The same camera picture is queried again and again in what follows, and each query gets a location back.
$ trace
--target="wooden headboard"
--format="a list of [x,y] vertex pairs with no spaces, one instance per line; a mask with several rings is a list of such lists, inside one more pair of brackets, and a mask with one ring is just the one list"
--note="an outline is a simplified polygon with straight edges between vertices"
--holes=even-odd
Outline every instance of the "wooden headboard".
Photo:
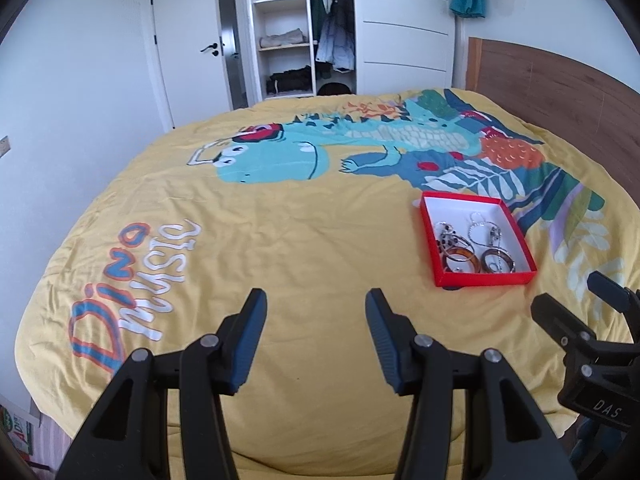
[[469,38],[466,89],[567,140],[640,205],[640,94],[573,59]]

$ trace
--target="wall outlet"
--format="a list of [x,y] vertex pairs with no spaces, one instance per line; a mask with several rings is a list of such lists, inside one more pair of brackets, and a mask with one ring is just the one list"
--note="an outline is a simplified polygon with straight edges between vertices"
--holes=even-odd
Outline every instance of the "wall outlet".
[[6,152],[11,149],[9,145],[9,137],[3,137],[0,139],[0,157],[2,157]]

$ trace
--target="amber bangle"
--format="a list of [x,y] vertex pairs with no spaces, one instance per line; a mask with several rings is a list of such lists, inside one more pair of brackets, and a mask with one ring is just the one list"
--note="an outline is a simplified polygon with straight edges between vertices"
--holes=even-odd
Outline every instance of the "amber bangle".
[[442,255],[442,267],[444,267],[445,271],[453,272],[447,263],[447,260],[451,260],[452,262],[457,261],[451,257],[453,254],[458,254],[459,256],[464,256],[466,258],[465,260],[458,261],[459,264],[471,262],[474,266],[474,273],[479,274],[481,272],[480,260],[478,260],[478,257],[473,254],[472,251],[465,249],[464,247],[450,247],[447,250],[447,253]]
[[495,270],[492,270],[491,267],[487,265],[487,262],[486,262],[487,256],[498,256],[498,258],[500,258],[509,266],[509,272],[516,271],[516,264],[514,263],[513,258],[511,258],[506,251],[503,251],[497,248],[492,248],[492,249],[486,250],[484,254],[482,254],[482,257],[481,257],[482,270],[484,270],[484,272],[487,272],[489,274],[500,274],[500,272],[496,272]]

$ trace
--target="metal bolt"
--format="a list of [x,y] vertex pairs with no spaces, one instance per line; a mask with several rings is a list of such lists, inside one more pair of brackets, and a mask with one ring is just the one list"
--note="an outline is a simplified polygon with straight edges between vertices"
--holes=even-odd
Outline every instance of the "metal bolt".
[[498,352],[495,348],[489,348],[484,351],[484,358],[492,363],[499,363],[502,361],[502,354]]
[[204,348],[213,348],[214,346],[218,346],[220,342],[220,338],[215,334],[207,334],[200,338],[200,344],[204,346]]
[[414,337],[414,343],[423,348],[429,348],[433,344],[433,337],[429,337],[428,335],[418,334]]
[[147,357],[149,357],[149,350],[145,348],[138,348],[133,351],[133,354],[131,354],[131,358],[137,363],[141,363]]

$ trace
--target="open wardrobe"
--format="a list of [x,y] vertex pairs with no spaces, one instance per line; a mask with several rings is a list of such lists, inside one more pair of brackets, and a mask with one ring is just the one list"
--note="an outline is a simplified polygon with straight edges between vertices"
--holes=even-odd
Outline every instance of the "open wardrobe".
[[451,85],[448,0],[248,0],[258,100]]

